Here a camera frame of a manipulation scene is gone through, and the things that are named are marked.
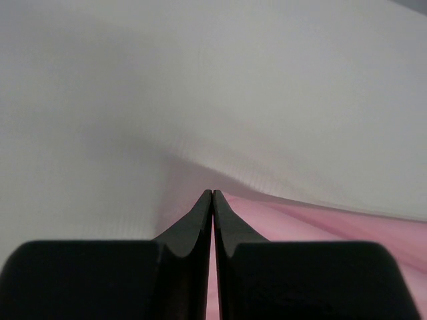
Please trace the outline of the pink t shirt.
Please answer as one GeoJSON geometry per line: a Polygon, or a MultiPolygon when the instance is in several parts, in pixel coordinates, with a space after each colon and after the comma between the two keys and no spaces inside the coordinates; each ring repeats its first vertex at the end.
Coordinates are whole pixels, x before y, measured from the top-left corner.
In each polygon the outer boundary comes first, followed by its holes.
{"type": "Polygon", "coordinates": [[[279,180],[243,160],[211,168],[175,157],[155,161],[162,196],[158,233],[175,223],[206,189],[221,190],[230,207],[273,241],[373,241],[399,264],[423,319],[426,318],[426,222],[367,215],[310,205],[268,192],[279,180]]]}

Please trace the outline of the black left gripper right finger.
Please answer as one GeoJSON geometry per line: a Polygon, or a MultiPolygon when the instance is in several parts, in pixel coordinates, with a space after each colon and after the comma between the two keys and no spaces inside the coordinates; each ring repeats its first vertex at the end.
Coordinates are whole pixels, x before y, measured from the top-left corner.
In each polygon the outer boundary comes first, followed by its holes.
{"type": "Polygon", "coordinates": [[[419,319],[398,264],[369,241],[272,242],[213,192],[221,319],[419,319]]]}

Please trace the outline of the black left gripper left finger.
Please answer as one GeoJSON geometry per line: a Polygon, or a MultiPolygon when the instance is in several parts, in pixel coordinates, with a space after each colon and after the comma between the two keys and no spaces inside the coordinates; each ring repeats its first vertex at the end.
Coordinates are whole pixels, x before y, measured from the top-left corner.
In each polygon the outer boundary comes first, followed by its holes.
{"type": "Polygon", "coordinates": [[[204,319],[211,200],[151,240],[20,245],[1,271],[1,318],[204,319]]]}

